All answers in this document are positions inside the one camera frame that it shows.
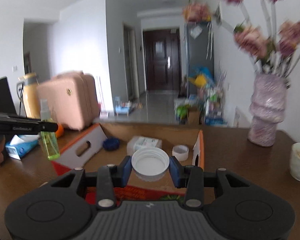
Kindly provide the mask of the yellow thermos flask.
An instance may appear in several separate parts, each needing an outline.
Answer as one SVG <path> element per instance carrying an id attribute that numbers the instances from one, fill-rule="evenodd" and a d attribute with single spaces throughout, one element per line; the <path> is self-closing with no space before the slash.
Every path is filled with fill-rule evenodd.
<path id="1" fill-rule="evenodd" d="M 35 72 L 20 77 L 17 83 L 18 98 L 23 104 L 28 118 L 40 118 L 40 105 L 37 96 L 38 86 L 39 83 Z"/>

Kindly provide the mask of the green spray bottle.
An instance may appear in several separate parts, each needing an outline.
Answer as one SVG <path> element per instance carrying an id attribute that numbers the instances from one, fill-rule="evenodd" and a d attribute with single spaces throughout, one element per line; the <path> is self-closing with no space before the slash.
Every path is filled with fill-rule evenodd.
<path id="1" fill-rule="evenodd" d="M 40 117 L 42 121 L 53 122 L 46 99 L 40 100 Z M 42 146 L 47 158 L 52 161 L 60 157 L 57 137 L 55 132 L 41 132 Z"/>

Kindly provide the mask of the pink ceramic vase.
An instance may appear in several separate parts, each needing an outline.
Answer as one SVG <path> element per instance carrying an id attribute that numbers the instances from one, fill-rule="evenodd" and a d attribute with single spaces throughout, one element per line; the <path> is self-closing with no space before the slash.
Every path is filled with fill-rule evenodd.
<path id="1" fill-rule="evenodd" d="M 256 74 L 249 107 L 253 116 L 248 133 L 250 142 L 262 147 L 273 146 L 277 124 L 285 118 L 286 96 L 283 78 L 273 74 Z"/>

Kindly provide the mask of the white plastic jar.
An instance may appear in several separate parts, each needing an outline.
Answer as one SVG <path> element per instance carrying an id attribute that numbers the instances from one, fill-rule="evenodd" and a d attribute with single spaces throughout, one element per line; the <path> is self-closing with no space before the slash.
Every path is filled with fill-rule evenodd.
<path id="1" fill-rule="evenodd" d="M 137 150 L 146 147 L 162 148 L 162 140 L 156 138 L 134 136 L 127 144 L 127 155 L 132 156 Z"/>

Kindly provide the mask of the grey refrigerator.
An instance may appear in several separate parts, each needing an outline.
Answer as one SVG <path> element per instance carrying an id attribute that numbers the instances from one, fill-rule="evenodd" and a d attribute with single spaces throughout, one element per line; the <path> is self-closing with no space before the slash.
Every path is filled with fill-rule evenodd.
<path id="1" fill-rule="evenodd" d="M 187 23 L 185 26 L 187 77 L 209 74 L 214 80 L 213 31 L 211 22 Z"/>

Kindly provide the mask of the pink suitcase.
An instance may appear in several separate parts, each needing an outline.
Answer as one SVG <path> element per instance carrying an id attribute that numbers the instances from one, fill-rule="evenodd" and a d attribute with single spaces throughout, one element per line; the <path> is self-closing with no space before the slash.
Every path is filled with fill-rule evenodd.
<path id="1" fill-rule="evenodd" d="M 52 119 L 64 128 L 81 131 L 99 117 L 95 79 L 83 72 L 59 74 L 37 87 L 47 100 Z"/>

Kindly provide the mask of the white tape roll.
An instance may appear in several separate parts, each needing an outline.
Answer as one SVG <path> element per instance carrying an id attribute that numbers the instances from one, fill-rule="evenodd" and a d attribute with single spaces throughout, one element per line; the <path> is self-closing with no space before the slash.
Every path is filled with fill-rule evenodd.
<path id="1" fill-rule="evenodd" d="M 189 157 L 189 148 L 185 145 L 176 145 L 172 149 L 172 155 L 179 161 L 186 161 Z"/>

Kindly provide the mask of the blue tissue pack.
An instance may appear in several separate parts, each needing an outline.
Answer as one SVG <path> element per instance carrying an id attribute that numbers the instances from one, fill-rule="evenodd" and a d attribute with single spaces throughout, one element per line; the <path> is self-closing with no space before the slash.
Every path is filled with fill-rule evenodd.
<path id="1" fill-rule="evenodd" d="M 9 157 L 21 160 L 38 145 L 39 135 L 15 135 L 6 143 L 5 149 Z"/>

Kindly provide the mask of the orange fruit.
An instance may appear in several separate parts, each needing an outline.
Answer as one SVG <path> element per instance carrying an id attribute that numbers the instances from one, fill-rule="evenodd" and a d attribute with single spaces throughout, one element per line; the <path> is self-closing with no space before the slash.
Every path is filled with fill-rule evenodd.
<path id="1" fill-rule="evenodd" d="M 58 129 L 56 131 L 56 138 L 60 138 L 64 135 L 64 128 L 61 124 L 58 124 Z"/>

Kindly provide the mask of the cluttered floor rack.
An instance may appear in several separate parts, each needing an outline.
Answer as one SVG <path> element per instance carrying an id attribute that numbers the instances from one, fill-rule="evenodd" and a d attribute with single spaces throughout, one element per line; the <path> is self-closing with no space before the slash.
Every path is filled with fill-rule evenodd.
<path id="1" fill-rule="evenodd" d="M 181 125 L 226 126 L 224 120 L 226 72 L 217 76 L 207 67 L 199 66 L 181 84 L 174 101 L 175 118 Z"/>

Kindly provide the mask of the black paper bag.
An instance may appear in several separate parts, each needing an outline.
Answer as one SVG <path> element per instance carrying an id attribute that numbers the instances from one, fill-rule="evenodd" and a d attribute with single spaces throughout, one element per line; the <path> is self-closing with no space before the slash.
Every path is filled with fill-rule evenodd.
<path id="1" fill-rule="evenodd" d="M 0 78 L 0 113 L 16 114 L 7 77 Z"/>

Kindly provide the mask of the white plastic lid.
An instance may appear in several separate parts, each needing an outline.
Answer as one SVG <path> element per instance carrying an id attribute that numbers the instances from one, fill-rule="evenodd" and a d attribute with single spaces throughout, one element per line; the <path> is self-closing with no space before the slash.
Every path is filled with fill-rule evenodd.
<path id="1" fill-rule="evenodd" d="M 168 154 L 157 147 L 145 147 L 137 150 L 131 159 L 136 176 L 147 182 L 159 181 L 169 168 Z"/>

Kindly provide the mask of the dark brown door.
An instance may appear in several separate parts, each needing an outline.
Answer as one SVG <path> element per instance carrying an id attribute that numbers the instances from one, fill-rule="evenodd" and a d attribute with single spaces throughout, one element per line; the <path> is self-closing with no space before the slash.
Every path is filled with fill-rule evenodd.
<path id="1" fill-rule="evenodd" d="M 143 32 L 146 83 L 149 91 L 178 91 L 181 84 L 179 29 Z"/>

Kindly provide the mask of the red cardboard box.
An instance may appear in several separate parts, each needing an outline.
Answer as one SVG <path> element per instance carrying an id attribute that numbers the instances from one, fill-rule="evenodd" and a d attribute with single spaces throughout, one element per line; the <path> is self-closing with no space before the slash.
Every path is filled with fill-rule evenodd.
<path id="1" fill-rule="evenodd" d="M 159 200 L 183 195 L 191 168 L 203 169 L 204 157 L 201 128 L 115 122 L 80 132 L 52 165 L 59 176 L 108 165 L 118 200 Z"/>

